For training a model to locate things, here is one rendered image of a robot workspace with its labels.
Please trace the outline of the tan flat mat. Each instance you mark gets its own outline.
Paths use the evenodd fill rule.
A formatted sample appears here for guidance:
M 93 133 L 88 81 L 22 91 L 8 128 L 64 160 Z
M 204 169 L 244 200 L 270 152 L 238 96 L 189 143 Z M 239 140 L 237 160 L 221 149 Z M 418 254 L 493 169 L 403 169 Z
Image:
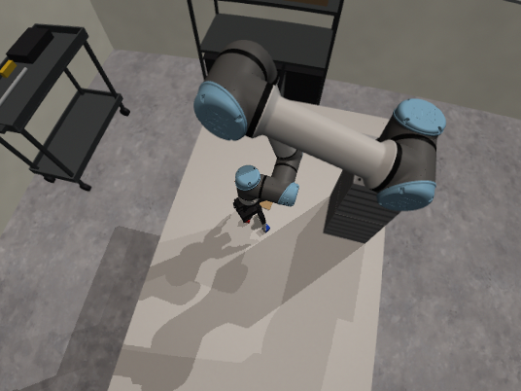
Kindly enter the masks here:
M 261 203 L 260 203 L 260 206 L 263 207 L 263 208 L 265 208 L 265 209 L 270 210 L 272 203 L 273 203 L 273 202 L 270 202 L 270 201 L 267 201 L 267 200 L 266 200 L 266 201 L 261 202 Z

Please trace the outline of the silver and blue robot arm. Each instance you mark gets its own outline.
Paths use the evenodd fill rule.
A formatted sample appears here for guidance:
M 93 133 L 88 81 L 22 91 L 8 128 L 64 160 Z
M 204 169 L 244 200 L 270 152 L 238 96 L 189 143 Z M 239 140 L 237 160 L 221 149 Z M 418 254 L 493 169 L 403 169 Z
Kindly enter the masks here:
M 220 51 L 193 103 L 201 124 L 224 140 L 269 140 L 277 158 L 271 177 L 252 165 L 236 171 L 241 203 L 294 206 L 303 153 L 363 178 L 384 208 L 412 211 L 433 201 L 436 140 L 446 120 L 432 103 L 403 100 L 376 141 L 281 97 L 278 82 L 267 50 L 237 40 Z

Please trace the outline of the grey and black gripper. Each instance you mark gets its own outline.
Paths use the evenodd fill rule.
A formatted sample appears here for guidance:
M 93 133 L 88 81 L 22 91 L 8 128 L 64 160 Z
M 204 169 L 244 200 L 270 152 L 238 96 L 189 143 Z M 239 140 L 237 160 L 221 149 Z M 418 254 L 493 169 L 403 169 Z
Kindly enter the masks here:
M 254 223 L 251 226 L 251 230 L 256 230 L 256 229 L 262 228 L 264 232 L 266 231 L 266 221 L 265 221 L 265 217 L 262 213 L 262 208 L 261 208 L 260 203 L 257 202 L 258 204 L 257 203 L 253 204 L 255 206 L 245 205 L 240 202 L 239 198 L 236 198 L 234 200 L 234 202 L 235 202 L 235 204 L 233 203 L 234 209 L 236 209 L 238 214 L 239 213 L 241 214 L 241 215 L 239 214 L 239 216 L 243 220 L 243 223 L 252 219 L 253 218 L 252 216 L 254 216 L 255 214 L 258 214 L 258 215 L 254 216 Z M 239 208 L 237 207 L 236 204 L 239 206 Z M 243 207 L 243 208 L 240 209 L 240 207 Z M 249 219 L 248 219 L 248 217 L 249 217 Z

